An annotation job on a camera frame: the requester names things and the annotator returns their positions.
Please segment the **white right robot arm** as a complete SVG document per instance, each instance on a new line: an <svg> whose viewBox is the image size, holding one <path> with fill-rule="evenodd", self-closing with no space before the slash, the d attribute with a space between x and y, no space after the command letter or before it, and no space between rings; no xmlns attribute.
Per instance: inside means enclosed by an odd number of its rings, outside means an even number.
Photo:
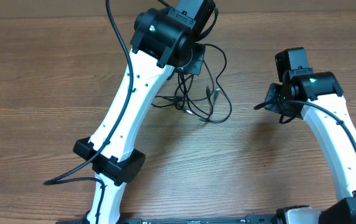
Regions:
<svg viewBox="0 0 356 224"><path fill-rule="evenodd" d="M264 108L280 115L280 124L299 118L320 145L333 178L337 203L321 210L296 205L279 208L275 223L356 223L356 129L344 91L332 72L316 73L302 47L274 57L278 83L269 86Z"/></svg>

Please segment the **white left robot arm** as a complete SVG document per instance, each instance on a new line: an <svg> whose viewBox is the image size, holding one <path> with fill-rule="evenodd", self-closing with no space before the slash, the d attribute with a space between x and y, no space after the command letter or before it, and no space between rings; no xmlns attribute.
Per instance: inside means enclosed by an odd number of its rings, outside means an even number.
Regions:
<svg viewBox="0 0 356 224"><path fill-rule="evenodd" d="M73 151L92 164L93 205L80 223L117 223L126 184L146 156L134 148L146 113L164 82L175 73L198 75L205 48L205 25L218 14L213 1L179 1L176 7L150 8L138 15L129 60L117 94L95 133Z"/></svg>

